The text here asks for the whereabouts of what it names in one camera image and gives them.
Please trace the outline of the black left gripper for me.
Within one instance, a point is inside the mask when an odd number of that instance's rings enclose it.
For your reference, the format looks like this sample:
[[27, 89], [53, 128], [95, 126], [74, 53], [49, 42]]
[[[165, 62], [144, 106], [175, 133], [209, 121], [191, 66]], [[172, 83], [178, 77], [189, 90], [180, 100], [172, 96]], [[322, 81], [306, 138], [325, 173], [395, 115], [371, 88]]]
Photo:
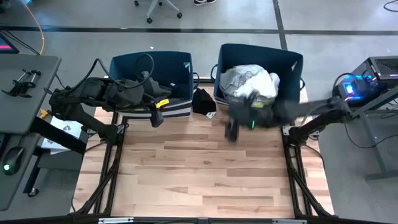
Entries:
[[145, 109], [150, 109], [151, 125], [152, 127], [159, 127], [164, 122], [163, 114], [160, 108], [155, 107], [155, 104], [161, 100], [168, 98], [172, 94], [171, 87], [160, 85], [159, 82], [149, 78], [142, 84], [144, 94], [142, 96], [139, 106]]

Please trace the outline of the striped fabric basket with print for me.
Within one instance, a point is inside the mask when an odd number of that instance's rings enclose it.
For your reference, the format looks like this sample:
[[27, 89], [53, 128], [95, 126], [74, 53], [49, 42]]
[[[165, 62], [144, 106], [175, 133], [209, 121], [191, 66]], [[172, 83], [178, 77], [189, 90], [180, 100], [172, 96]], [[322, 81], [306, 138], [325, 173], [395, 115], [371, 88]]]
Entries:
[[188, 52], [151, 51], [115, 56], [109, 74], [116, 80], [137, 83], [149, 78], [171, 87], [172, 94], [155, 104], [163, 117], [188, 117], [192, 111], [194, 84], [192, 56]]

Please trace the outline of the black computer mouse green light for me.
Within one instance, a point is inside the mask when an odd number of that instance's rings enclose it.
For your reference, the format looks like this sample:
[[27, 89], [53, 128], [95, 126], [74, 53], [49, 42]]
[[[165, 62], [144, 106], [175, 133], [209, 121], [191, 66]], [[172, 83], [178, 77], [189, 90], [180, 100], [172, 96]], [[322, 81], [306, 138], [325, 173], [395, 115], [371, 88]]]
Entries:
[[24, 153], [25, 148], [22, 146], [12, 147], [6, 152], [2, 162], [3, 172], [6, 175], [14, 175], [19, 171]]

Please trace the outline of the black computer with blue lights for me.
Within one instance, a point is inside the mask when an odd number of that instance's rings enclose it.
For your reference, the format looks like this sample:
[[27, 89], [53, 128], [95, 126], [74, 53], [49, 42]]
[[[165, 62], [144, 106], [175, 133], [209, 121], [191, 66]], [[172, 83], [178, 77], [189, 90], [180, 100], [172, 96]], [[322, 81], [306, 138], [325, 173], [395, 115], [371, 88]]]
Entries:
[[398, 85], [398, 56], [368, 57], [333, 85], [332, 95], [358, 108]]

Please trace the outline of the white paper sheet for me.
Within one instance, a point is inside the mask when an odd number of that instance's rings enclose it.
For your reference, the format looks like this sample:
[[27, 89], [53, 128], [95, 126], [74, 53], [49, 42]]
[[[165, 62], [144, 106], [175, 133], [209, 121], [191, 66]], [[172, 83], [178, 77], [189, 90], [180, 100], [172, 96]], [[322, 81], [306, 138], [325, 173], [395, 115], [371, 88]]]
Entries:
[[58, 154], [58, 153], [61, 153], [61, 152], [70, 151], [68, 148], [66, 148], [66, 147], [64, 147], [64, 146], [62, 146], [62, 145], [60, 145], [60, 144], [58, 144], [56, 142], [53, 142], [53, 141], [51, 141], [51, 140], [49, 140], [47, 138], [45, 138], [43, 140], [41, 148], [49, 149], [51, 155]]
[[76, 138], [80, 137], [82, 124], [80, 124], [79, 122], [64, 121], [56, 117], [53, 117], [50, 124]]

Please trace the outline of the black garment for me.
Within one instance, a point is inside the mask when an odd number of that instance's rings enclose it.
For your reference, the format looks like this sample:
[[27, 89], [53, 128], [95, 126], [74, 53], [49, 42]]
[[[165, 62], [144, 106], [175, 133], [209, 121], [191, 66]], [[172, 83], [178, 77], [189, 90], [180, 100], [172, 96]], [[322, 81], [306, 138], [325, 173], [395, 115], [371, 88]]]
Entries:
[[192, 110], [212, 119], [216, 114], [216, 103], [205, 89], [197, 88], [193, 94]]

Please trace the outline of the plain white garment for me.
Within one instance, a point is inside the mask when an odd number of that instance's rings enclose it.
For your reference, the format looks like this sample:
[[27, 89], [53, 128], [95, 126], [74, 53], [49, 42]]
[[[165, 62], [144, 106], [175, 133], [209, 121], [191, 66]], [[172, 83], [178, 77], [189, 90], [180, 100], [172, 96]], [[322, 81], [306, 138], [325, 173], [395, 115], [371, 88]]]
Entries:
[[263, 71], [248, 79], [236, 92], [248, 96], [252, 91], [257, 91], [266, 98], [275, 98], [279, 91], [279, 83], [278, 74]]

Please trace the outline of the grey side desk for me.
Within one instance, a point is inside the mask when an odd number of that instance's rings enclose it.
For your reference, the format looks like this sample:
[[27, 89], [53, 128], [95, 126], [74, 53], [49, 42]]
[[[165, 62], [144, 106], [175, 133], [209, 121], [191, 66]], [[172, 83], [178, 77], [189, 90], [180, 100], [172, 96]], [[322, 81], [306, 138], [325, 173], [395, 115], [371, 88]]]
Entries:
[[0, 211], [10, 207], [40, 139], [32, 128], [61, 61], [0, 54]]

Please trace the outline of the dark screen with pink line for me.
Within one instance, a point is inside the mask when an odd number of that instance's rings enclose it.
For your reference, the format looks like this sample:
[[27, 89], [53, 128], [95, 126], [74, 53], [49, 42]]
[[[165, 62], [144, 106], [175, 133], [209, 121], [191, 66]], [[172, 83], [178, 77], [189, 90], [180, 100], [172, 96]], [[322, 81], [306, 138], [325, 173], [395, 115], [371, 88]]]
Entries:
[[0, 34], [0, 54], [18, 54], [19, 50], [2, 34]]

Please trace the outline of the black desk stand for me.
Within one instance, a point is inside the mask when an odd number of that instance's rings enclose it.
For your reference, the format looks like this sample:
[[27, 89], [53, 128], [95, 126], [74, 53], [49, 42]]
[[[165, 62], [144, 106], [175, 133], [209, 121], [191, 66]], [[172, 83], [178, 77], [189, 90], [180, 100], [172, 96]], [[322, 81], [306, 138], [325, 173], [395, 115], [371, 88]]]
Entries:
[[[84, 155], [85, 153], [86, 144], [80, 140], [80, 138], [76, 138], [63, 130], [52, 126], [50, 123], [39, 117], [34, 118], [29, 128], [29, 132], [37, 133], [41, 137], [54, 141], [73, 152], [77, 152], [81, 155]], [[39, 162], [43, 153], [44, 150], [41, 147], [36, 147], [33, 152], [33, 155], [37, 158], [22, 192], [23, 194], [27, 194], [28, 197], [35, 197], [39, 193], [39, 189], [34, 188], [34, 184], [40, 172]]]

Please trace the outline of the grey chair base with castors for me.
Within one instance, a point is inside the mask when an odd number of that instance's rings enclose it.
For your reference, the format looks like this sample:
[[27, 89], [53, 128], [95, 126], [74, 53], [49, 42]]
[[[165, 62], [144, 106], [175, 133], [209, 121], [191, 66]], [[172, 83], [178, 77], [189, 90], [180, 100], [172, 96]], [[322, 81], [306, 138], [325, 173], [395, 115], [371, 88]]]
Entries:
[[168, 5], [168, 7], [170, 7], [171, 9], [173, 9], [174, 11], [177, 12], [177, 18], [181, 19], [183, 14], [181, 13], [180, 9], [174, 4], [172, 3], [170, 0], [152, 0], [149, 9], [146, 13], [146, 22], [148, 24], [151, 24], [153, 22], [151, 15], [155, 12], [155, 10], [157, 9], [157, 7], [161, 7], [164, 4]]

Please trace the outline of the grey garment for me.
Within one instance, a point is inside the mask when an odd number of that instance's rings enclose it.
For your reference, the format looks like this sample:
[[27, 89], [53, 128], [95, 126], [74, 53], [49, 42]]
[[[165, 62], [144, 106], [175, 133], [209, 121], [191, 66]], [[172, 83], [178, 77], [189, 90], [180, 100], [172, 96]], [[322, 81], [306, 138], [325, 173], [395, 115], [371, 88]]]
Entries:
[[252, 87], [244, 86], [252, 77], [264, 73], [266, 70], [260, 65], [237, 65], [220, 74], [219, 86], [226, 99], [234, 101], [236, 98], [249, 96]]

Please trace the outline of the navy white striped fabric basket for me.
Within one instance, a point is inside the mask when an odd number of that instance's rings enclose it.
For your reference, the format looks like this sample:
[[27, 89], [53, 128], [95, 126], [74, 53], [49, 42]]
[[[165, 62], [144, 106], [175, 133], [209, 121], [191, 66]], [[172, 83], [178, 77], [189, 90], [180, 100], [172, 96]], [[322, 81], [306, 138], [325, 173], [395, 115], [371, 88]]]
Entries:
[[268, 72], [276, 73], [280, 78], [279, 91], [276, 100], [300, 101], [300, 81], [303, 70], [303, 55], [288, 50], [270, 47], [223, 44], [220, 47], [216, 77], [213, 80], [213, 96], [222, 105], [230, 105], [221, 91], [221, 74], [237, 65], [255, 64], [265, 68]]

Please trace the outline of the black clamp tool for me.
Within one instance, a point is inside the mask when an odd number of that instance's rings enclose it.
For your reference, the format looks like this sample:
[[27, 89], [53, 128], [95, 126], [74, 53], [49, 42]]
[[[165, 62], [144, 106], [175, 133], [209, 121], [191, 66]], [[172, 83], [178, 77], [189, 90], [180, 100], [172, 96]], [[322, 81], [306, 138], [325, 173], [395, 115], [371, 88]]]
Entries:
[[[6, 90], [1, 90], [3, 93], [6, 95], [12, 96], [12, 97], [23, 97], [23, 98], [31, 98], [32, 96], [30, 94], [27, 94], [27, 91], [29, 88], [35, 88], [35, 78], [41, 76], [41, 72], [38, 70], [31, 70], [28, 71], [26, 69], [22, 70], [24, 73], [17, 79], [13, 80], [13, 87], [11, 90], [6, 91]], [[32, 76], [32, 79], [28, 82], [24, 82], [23, 79], [25, 76]]]

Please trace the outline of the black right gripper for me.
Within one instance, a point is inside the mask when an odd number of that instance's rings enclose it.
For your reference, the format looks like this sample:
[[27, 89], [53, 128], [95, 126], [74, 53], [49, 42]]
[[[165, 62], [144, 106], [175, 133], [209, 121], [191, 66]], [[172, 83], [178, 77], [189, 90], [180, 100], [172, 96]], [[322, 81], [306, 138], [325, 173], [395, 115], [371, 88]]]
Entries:
[[260, 102], [239, 103], [228, 108], [229, 120], [224, 126], [224, 137], [231, 142], [236, 142], [239, 136], [239, 127], [248, 129], [274, 128], [274, 105], [265, 105]]

